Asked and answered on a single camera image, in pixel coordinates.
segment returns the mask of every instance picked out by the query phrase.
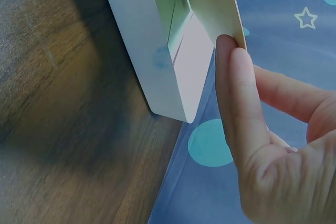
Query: fingernail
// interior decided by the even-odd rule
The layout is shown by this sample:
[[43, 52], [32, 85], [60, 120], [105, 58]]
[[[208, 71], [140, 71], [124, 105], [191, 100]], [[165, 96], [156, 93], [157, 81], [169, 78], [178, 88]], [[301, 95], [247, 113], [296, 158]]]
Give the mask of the fingernail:
[[288, 153], [295, 153], [298, 151], [298, 149], [295, 147], [285, 147], [285, 149]]

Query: table surface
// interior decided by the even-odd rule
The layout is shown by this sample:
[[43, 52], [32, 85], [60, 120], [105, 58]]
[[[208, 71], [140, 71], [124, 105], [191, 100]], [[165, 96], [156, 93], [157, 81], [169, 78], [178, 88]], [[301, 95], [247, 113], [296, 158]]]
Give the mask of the table surface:
[[0, 223], [146, 223], [181, 123], [107, 0], [0, 0]]

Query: finger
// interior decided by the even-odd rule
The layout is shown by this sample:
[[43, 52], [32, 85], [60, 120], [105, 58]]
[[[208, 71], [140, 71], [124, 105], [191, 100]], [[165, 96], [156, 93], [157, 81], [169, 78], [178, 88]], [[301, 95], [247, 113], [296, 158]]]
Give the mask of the finger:
[[283, 140], [280, 136], [275, 134], [273, 131], [269, 131], [269, 137], [270, 137], [270, 144], [275, 144], [275, 145], [285, 148], [287, 153], [295, 153], [298, 151], [297, 148], [291, 147], [289, 144], [286, 143], [285, 140]]
[[273, 131], [269, 131], [269, 142], [270, 144], [276, 144], [282, 147], [290, 147], [280, 136], [275, 134]]
[[331, 92], [255, 66], [260, 99], [266, 104], [308, 123], [316, 108]]
[[230, 59], [229, 85], [232, 92], [231, 107], [236, 131], [238, 162], [245, 167], [252, 156], [270, 139], [256, 86], [256, 78], [250, 55], [236, 48]]
[[233, 139], [232, 113], [230, 109], [230, 96], [228, 87], [229, 60], [231, 52], [237, 47], [235, 40], [227, 35], [221, 35], [216, 41], [216, 94], [219, 112], [223, 121], [226, 141], [230, 147]]

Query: star pattern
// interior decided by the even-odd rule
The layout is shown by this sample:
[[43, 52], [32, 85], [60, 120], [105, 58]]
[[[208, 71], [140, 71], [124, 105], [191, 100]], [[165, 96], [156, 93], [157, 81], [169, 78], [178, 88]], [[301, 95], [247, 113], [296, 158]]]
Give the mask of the star pattern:
[[[303, 24], [302, 17], [305, 17], [306, 15], [311, 18], [310, 24]], [[302, 13], [296, 13], [296, 14], [294, 14], [294, 16], [295, 16], [296, 19], [298, 19], [298, 21], [300, 21], [300, 28], [301, 29], [306, 28], [306, 27], [316, 29], [314, 22], [317, 19], [317, 15], [311, 14], [308, 10], [308, 7], [305, 7], [303, 9]]]

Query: blue fabric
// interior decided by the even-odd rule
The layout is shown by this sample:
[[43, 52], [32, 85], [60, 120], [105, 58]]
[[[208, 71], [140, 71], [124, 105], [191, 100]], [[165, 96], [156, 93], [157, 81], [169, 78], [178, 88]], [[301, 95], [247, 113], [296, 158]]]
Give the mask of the blue fabric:
[[[254, 64], [321, 88], [336, 89], [336, 0], [237, 2]], [[182, 126], [149, 224], [251, 223], [240, 207], [237, 170], [232, 162], [227, 164], [230, 157], [217, 166], [214, 162], [221, 159], [209, 155], [218, 155], [218, 151], [207, 146], [202, 153], [202, 146], [214, 144], [221, 136], [216, 131], [223, 130], [216, 123], [220, 116], [214, 73], [212, 60], [196, 119]], [[291, 146], [306, 144], [306, 124], [265, 104], [262, 107], [272, 131]], [[222, 155], [229, 155], [220, 148]]]

